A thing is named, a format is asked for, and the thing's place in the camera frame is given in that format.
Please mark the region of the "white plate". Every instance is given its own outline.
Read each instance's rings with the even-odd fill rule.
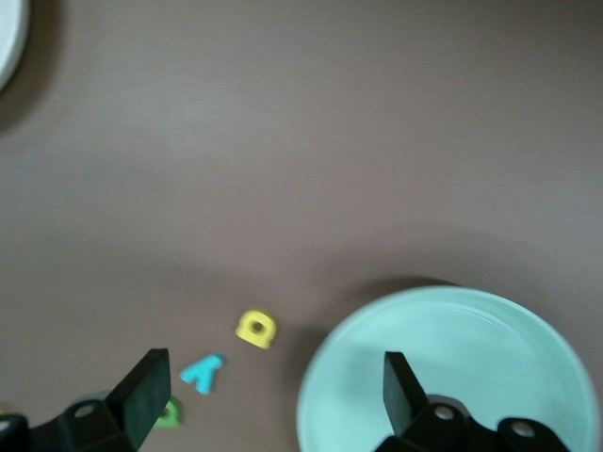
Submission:
[[[460,400],[488,428],[526,417],[572,452],[599,450],[595,391],[563,338],[511,301],[444,286],[375,301],[329,335],[301,386],[302,452],[372,452],[392,435],[382,396],[387,350],[406,355],[427,394]]]
[[[27,0],[0,0],[0,90],[21,58],[28,24]]]

